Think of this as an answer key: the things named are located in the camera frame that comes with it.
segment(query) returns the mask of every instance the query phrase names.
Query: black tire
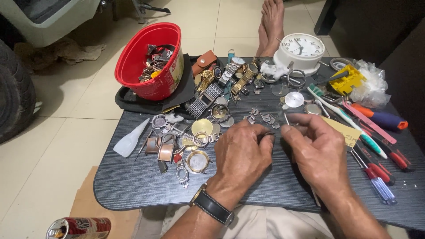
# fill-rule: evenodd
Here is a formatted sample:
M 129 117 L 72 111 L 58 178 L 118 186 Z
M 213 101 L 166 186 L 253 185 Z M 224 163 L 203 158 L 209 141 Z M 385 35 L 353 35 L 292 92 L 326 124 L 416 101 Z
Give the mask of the black tire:
M 34 118 L 35 89 L 15 53 L 0 40 L 0 144 Z

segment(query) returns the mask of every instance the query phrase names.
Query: black leather watch strap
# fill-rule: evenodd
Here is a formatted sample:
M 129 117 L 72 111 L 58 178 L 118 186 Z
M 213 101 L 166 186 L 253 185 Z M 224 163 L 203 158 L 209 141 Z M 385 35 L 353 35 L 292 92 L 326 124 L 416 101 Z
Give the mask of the black leather watch strap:
M 233 222 L 233 212 L 230 212 L 220 203 L 215 201 L 205 192 L 205 190 L 202 190 L 199 193 L 193 203 L 225 226 L 229 226 Z

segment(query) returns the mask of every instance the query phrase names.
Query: bare foot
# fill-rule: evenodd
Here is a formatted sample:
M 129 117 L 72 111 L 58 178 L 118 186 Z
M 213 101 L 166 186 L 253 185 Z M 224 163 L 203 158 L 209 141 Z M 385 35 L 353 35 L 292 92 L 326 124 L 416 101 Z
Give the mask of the bare foot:
M 260 26 L 258 27 L 258 36 L 260 38 L 260 45 L 258 46 L 256 57 L 259 57 L 263 53 L 264 48 L 266 47 L 269 39 L 267 37 L 266 28 L 264 27 L 264 20 L 261 18 Z
M 269 41 L 275 37 L 283 39 L 283 14 L 285 13 L 283 1 L 265 0 L 261 12 Z
M 263 22 L 266 28 L 268 43 L 261 53 L 261 57 L 273 57 L 275 52 L 279 49 L 279 40 L 283 39 L 283 14 L 285 8 L 282 0 L 264 0 Z

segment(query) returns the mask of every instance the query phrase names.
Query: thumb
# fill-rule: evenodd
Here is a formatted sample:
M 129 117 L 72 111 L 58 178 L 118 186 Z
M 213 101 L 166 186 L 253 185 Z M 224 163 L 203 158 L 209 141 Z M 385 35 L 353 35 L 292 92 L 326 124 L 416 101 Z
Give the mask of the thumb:
M 272 158 L 273 142 L 275 137 L 273 135 L 266 135 L 260 141 L 260 151 L 263 156 Z
M 293 150 L 302 151 L 302 149 L 311 147 L 304 139 L 303 134 L 292 126 L 283 125 L 280 132 L 282 133 L 283 139 Z

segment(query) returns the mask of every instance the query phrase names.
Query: brown leather case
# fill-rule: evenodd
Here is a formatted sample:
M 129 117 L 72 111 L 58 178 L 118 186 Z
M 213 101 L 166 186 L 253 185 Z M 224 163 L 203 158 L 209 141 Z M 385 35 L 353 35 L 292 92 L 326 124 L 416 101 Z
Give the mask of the brown leather case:
M 196 63 L 192 66 L 193 76 L 195 77 L 215 60 L 217 60 L 217 58 L 211 50 L 200 56 Z

